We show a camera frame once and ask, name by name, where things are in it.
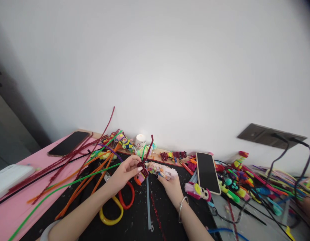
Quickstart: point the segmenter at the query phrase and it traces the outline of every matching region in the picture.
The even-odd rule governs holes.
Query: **woman's left hand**
[[[115,196],[118,191],[126,185],[129,179],[137,175],[143,169],[143,167],[136,167],[141,161],[139,156],[132,155],[119,165],[106,183],[112,191],[112,196]]]

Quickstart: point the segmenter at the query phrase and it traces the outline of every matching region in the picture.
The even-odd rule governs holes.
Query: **white cup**
[[[144,148],[145,145],[146,145],[146,136],[143,134],[138,134],[135,140],[135,148],[139,150],[141,148]]]

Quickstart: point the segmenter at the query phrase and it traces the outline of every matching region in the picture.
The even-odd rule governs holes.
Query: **phone case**
[[[197,154],[198,154],[198,153],[202,153],[202,154],[206,154],[206,155],[211,155],[211,154],[207,154],[207,153],[204,153],[204,152],[196,152],[196,160],[197,160]],[[217,177],[216,170],[215,170],[215,175],[216,175],[216,180],[217,180],[217,183],[218,183],[218,177]],[[198,178],[198,184],[201,185],[201,184],[200,184],[200,179],[199,179],[199,164],[198,164],[198,162],[197,162],[197,178]],[[221,187],[220,187],[220,185],[218,186],[218,188],[219,188],[219,193],[213,192],[213,191],[210,191],[210,192],[213,193],[213,194],[216,194],[216,195],[221,195]]]
[[[86,138],[87,138],[88,136],[89,136],[89,133],[87,132],[87,136],[86,136],[85,138],[83,138],[83,140],[82,140],[81,142],[79,142],[78,145],[75,146],[75,148],[72,149],[69,153],[71,153],[71,152],[73,152],[74,150],[76,150],[76,148],[77,148],[81,143],[83,143],[83,141],[86,140]],[[69,154],[69,153],[68,153],[68,154],[63,155],[63,156],[62,156],[62,155],[51,155],[51,154],[49,154],[49,152],[47,152],[47,156],[54,156],[54,157],[64,157],[64,156],[67,156],[67,155]]]

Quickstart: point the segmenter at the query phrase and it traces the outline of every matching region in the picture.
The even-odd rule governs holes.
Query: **black cutting mat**
[[[125,160],[129,155],[119,153],[121,158]],[[115,160],[111,163],[114,165],[119,160]],[[86,168],[81,177],[90,174],[97,168],[98,163],[94,162]],[[184,185],[191,178],[191,175],[183,167],[173,167],[176,169],[181,182],[182,190]],[[116,168],[109,170],[109,174],[112,175]],[[97,174],[96,177],[87,185],[84,191],[75,199],[70,205],[67,214],[74,210],[80,203],[87,199],[95,184],[97,183],[101,174]],[[148,217],[147,217],[147,194],[146,194],[146,181],[142,186],[138,186],[132,178],[130,182],[135,189],[135,200],[132,207],[128,210],[124,210],[124,215],[121,221],[114,226],[107,226],[103,224],[99,218],[99,214],[95,216],[86,230],[82,233],[79,240],[163,240],[161,230],[157,222],[154,208],[152,207],[152,201],[150,199],[150,213],[151,221],[154,227],[154,231],[148,230]],[[56,202],[48,209],[48,211],[35,223],[35,225],[22,237],[22,241],[35,240],[40,237],[44,229],[54,221],[54,218],[65,207],[73,191],[77,188],[79,183],[67,188],[65,192],[56,200]],[[157,176],[149,175],[149,188],[150,193],[153,194],[155,207],[158,211],[159,219],[162,224],[162,230],[166,239],[179,241],[188,240],[186,232],[182,224],[178,222],[178,213],[175,210],[173,204],[169,200],[163,185],[157,180]],[[124,202],[130,203],[132,194],[129,186],[125,186],[122,190]],[[208,213],[207,203],[204,200],[195,200],[189,196],[189,205],[194,210],[200,221],[204,226],[209,229],[215,229],[216,225],[213,217]],[[112,199],[105,203],[103,207],[104,215],[108,219],[116,219],[120,215],[118,206]],[[212,235],[215,240],[221,240],[220,235]]]

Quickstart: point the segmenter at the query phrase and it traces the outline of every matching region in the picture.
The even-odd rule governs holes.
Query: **woman's right hand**
[[[174,207],[176,209],[179,209],[179,204],[184,196],[182,193],[178,175],[175,179],[170,179],[169,181],[167,181],[161,176],[158,176],[158,180],[163,184],[165,191]]]

